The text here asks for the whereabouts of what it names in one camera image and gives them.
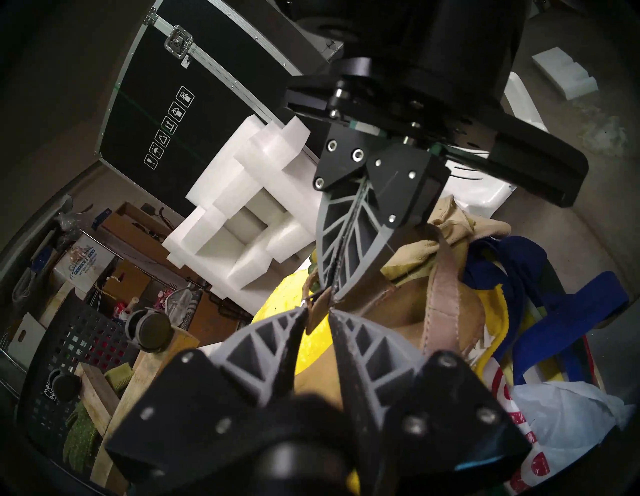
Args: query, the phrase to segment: cardboard box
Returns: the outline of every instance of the cardboard box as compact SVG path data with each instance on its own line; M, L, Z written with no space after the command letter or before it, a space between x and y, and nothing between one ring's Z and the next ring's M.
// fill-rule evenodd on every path
M238 321L223 317L218 306L209 300L205 292L189 325L189 334L200 340L200 346L224 341L234 332Z
M109 303L115 305L118 301L129 304L131 298L140 298L151 282L151 278L128 260L121 260L113 271L113 277L107 279L102 291L108 297Z
M140 228L135 227L133 225L134 222L149 231L155 232L161 239L166 238L171 232L166 225L158 222L150 215L145 214L129 202L123 203L120 208L104 220L101 226L118 239L124 241L163 267L166 267L171 272L178 274L183 279L190 277L194 281L198 280L198 275L188 267L184 266L182 269L179 269L168 261L166 258L169 255L169 251L163 248L162 243L156 241Z
M58 288L69 281L76 287L76 295L84 299L114 257L107 248L83 234L62 255L51 276Z

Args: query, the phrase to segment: gray wall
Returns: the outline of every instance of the gray wall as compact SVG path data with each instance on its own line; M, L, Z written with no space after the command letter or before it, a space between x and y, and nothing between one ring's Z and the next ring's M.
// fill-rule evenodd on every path
M111 89L152 0L71 0L25 46L0 90L0 250L89 167Z

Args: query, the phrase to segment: fragile symbol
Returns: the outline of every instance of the fragile symbol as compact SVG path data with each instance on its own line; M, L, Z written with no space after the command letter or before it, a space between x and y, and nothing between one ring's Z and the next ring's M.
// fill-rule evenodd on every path
M178 129L178 125L168 116L164 118L160 127L162 127L162 129L164 129L169 134L175 133L175 130Z
M154 159L151 155L147 154L145 157L145 164L147 164L151 169L155 169L158 165L158 161Z
M173 102L169 107L169 114L176 119L176 121L180 122L182 117L184 117L185 110L180 107L176 102Z
M178 94L175 97L176 99L180 100L185 107L191 105L191 101L193 101L193 99L195 98L193 93L191 93L184 86L180 87L180 91L178 91Z
M164 153L164 148L158 145L155 141L151 143L149 147L149 152L157 159L162 158L162 154Z
M166 148L169 141L171 141L171 138L169 138L168 134L158 129L158 132L156 133L156 141Z

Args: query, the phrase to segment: white plastic bag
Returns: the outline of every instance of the white plastic bag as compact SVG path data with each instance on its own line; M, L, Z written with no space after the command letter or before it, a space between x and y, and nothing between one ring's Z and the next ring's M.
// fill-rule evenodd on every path
M624 428L634 406L584 382L546 382L509 388L500 365L490 358L483 381L531 443L531 452L504 487L526 491L580 458L615 426Z
M571 465L614 426L624 428L634 410L586 382L515 386L511 398L542 446L551 473Z

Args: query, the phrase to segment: black plastic crate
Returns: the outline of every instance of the black plastic crate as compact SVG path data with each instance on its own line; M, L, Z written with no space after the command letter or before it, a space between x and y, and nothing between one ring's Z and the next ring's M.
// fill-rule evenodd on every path
M42 454L63 465L65 421L79 398L70 403L51 399L45 393L49 373L57 368L73 373L80 362L106 372L124 362L133 366L137 356L138 349L129 345L122 326L98 313L71 291L31 361L18 404L18 424Z

